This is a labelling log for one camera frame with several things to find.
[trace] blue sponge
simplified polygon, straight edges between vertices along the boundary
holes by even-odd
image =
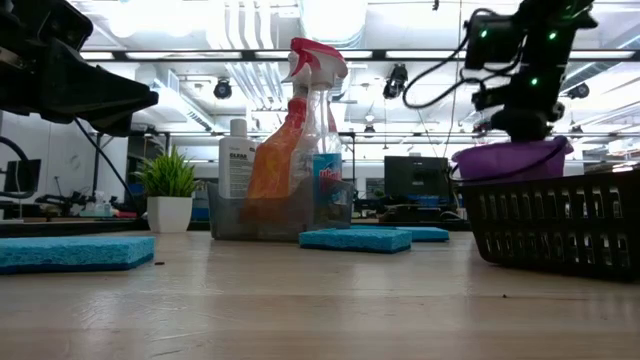
[[[449,232],[433,227],[397,227],[397,230],[409,231],[413,242],[445,242],[449,240]]]
[[[155,238],[0,239],[0,274],[128,270],[151,259]]]
[[[351,225],[351,229],[357,230],[395,230],[393,226],[382,226],[382,225]]]
[[[321,230],[301,233],[304,249],[364,251],[395,254],[411,248],[411,233],[398,230]]]

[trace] black plastic basket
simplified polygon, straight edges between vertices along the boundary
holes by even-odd
[[[640,171],[463,185],[459,191],[488,262],[584,276],[638,276]]]

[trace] camera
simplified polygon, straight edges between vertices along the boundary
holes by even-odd
[[[404,83],[406,83],[408,79],[409,76],[407,75],[407,69],[404,64],[395,64],[391,75],[389,75],[387,79],[387,85],[385,85],[382,91],[382,96],[387,100],[397,98],[404,91]]]
[[[229,85],[229,79],[219,79],[218,84],[213,89],[213,95],[216,98],[225,100],[231,97],[231,85]]]
[[[569,91],[567,91],[567,97],[572,100],[584,99],[587,96],[589,96],[590,92],[591,91],[589,90],[589,86],[585,83],[582,83],[578,86],[571,88]]]

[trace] white pot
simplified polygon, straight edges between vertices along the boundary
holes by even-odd
[[[178,233],[187,231],[191,220],[193,199],[176,197],[150,197],[147,199],[147,217],[151,231]]]

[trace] wooden table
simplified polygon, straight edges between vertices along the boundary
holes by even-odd
[[[637,284],[492,266],[452,236],[375,255],[163,235],[164,266],[0,277],[0,359],[640,358]]]

